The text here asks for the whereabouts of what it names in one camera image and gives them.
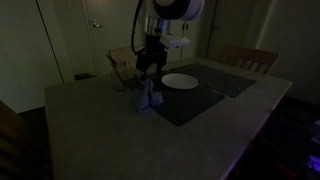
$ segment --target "chair backrest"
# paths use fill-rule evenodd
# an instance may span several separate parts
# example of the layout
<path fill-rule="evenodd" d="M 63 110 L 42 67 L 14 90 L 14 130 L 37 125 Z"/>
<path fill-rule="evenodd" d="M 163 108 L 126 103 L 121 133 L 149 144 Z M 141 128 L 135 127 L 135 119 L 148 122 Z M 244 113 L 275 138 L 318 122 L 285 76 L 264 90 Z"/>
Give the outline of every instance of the chair backrest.
<path fill-rule="evenodd" d="M 49 148 L 0 100 L 0 171 L 23 179 L 49 178 Z"/>
<path fill-rule="evenodd" d="M 249 71 L 269 74 L 278 57 L 279 53 L 226 45 L 222 50 L 220 62 Z"/>

